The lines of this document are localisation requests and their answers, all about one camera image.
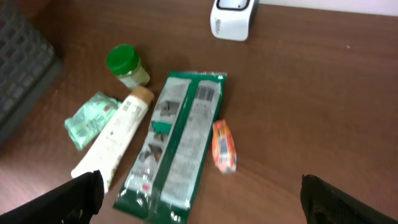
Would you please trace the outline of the pale green tissue packet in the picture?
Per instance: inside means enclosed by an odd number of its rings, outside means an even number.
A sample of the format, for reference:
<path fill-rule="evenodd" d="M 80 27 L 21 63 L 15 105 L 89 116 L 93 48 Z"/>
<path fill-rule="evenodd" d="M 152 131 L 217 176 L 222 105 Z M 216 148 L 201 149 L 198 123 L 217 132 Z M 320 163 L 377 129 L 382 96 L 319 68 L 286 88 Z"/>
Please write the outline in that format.
<path fill-rule="evenodd" d="M 65 120 L 64 126 L 79 151 L 99 135 L 121 104 L 99 91 Z"/>

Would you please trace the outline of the green lid glass jar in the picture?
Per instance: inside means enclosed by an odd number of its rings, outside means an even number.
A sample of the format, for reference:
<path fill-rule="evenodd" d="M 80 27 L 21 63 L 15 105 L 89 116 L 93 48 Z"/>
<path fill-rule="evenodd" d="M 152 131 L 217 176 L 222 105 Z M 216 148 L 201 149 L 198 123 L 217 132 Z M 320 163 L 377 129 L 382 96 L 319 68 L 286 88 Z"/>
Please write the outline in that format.
<path fill-rule="evenodd" d="M 129 44 L 113 48 L 106 57 L 106 65 L 116 78 L 131 90 L 137 86 L 146 86 L 150 81 L 150 75 L 144 68 L 139 54 Z"/>

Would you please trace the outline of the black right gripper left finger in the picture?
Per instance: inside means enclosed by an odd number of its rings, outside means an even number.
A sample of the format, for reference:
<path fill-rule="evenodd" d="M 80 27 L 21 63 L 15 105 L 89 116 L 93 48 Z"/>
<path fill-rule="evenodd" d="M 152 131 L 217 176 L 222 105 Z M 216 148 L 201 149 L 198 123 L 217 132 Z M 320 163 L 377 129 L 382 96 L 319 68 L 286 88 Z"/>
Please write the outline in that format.
<path fill-rule="evenodd" d="M 104 199 L 99 170 L 86 172 L 1 215 L 1 223 L 89 223 Z"/>

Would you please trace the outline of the green 3M wipes package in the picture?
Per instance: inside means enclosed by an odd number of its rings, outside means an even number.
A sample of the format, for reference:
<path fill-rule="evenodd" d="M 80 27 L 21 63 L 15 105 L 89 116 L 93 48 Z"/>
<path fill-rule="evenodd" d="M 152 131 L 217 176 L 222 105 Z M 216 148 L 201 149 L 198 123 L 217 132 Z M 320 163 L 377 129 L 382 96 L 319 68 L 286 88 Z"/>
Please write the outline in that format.
<path fill-rule="evenodd" d="M 188 221 L 226 78 L 225 72 L 169 73 L 114 209 L 144 223 Z"/>

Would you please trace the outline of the white tube with tan cap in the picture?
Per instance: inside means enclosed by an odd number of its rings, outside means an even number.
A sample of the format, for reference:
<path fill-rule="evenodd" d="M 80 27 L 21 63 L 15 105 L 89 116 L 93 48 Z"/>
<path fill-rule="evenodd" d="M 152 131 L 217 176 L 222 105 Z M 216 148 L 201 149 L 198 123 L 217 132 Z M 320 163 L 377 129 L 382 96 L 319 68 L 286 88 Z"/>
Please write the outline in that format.
<path fill-rule="evenodd" d="M 133 89 L 71 171 L 71 176 L 76 178 L 98 170 L 103 178 L 104 191 L 108 192 L 120 160 L 153 100 L 154 94 L 147 88 L 139 86 Z"/>

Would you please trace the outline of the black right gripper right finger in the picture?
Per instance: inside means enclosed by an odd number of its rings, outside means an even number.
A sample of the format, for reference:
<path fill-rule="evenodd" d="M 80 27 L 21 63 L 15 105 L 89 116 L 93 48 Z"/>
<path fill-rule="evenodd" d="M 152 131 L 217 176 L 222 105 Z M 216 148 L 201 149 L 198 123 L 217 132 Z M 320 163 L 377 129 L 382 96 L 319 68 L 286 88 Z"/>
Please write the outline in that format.
<path fill-rule="evenodd" d="M 300 201 L 308 224 L 397 224 L 312 174 L 302 176 Z"/>

